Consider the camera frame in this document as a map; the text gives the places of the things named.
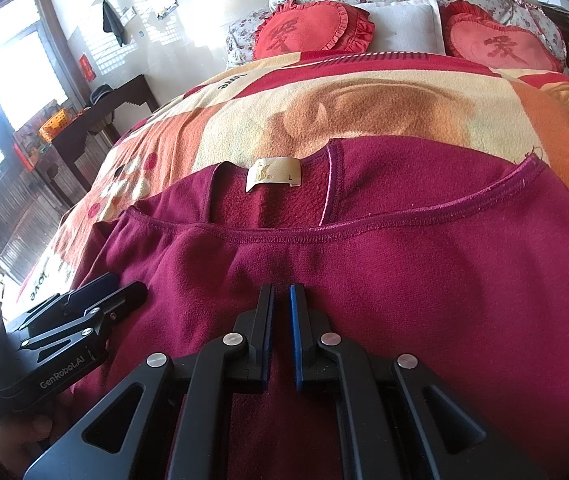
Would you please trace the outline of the person left hand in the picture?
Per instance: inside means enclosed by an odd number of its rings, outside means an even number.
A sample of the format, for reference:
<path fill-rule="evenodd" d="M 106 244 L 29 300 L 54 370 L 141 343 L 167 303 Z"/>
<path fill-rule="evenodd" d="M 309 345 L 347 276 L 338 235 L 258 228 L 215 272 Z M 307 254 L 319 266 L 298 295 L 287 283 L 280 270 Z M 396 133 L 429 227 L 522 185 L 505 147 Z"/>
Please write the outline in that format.
<path fill-rule="evenodd" d="M 36 460 L 30 448 L 39 442 L 53 444 L 71 427 L 73 396 L 64 392 L 37 413 L 0 420 L 0 464 L 22 478 Z"/>

